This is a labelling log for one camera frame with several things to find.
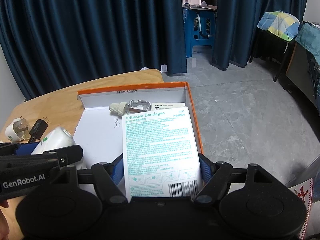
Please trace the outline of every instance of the wooden table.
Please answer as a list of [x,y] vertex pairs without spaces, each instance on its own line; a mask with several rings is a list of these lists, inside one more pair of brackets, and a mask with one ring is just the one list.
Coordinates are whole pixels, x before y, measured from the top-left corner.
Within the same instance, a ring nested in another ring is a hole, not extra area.
[[[4,135],[4,130],[14,118],[20,116],[26,118],[31,126],[38,118],[42,119],[43,117],[47,117],[49,122],[44,135],[57,126],[62,126],[73,134],[84,110],[81,101],[78,101],[76,98],[77,91],[88,88],[143,83],[163,83],[160,71],[149,69],[100,78],[34,98],[13,109],[0,133],[0,140],[4,142],[9,141]],[[22,198],[23,197],[19,197],[8,200],[9,208],[1,208],[9,224],[9,240],[20,240],[23,238],[20,227],[15,219],[15,209]]]

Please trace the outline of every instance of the chair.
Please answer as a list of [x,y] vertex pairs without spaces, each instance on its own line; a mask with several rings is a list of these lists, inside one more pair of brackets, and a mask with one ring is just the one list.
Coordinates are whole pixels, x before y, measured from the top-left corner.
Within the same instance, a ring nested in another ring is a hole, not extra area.
[[[198,45],[210,45],[213,49],[216,21],[213,11],[183,9],[184,35],[186,41],[187,57],[192,57],[192,47]],[[194,21],[198,18],[198,28],[194,30]],[[207,19],[210,20],[210,33],[207,33]]]

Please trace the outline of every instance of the curtain fold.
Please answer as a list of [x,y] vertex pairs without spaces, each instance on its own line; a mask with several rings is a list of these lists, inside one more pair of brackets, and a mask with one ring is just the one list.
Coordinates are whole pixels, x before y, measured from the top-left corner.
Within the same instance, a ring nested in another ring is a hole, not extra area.
[[302,22],[307,0],[218,0],[212,64],[225,70],[229,61],[247,65],[257,24],[265,12],[284,11]]
[[142,67],[187,71],[181,0],[0,0],[0,44],[26,99]]

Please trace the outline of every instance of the plaid cloth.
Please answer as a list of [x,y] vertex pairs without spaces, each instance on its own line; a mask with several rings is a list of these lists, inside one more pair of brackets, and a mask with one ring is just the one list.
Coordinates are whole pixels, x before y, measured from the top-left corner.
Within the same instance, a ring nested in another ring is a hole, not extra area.
[[270,31],[285,41],[291,41],[298,34],[299,20],[289,13],[266,12],[259,21],[257,27]]

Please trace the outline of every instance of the human hand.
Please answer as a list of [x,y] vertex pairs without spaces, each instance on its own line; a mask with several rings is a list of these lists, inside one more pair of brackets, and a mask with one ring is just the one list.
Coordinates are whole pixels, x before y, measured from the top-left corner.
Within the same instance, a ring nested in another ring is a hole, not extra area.
[[[7,201],[3,201],[0,203],[0,206],[4,208],[8,208],[9,204]],[[7,220],[4,217],[4,214],[2,214],[0,210],[0,240],[7,240],[8,234],[9,234],[9,226],[8,226]]]

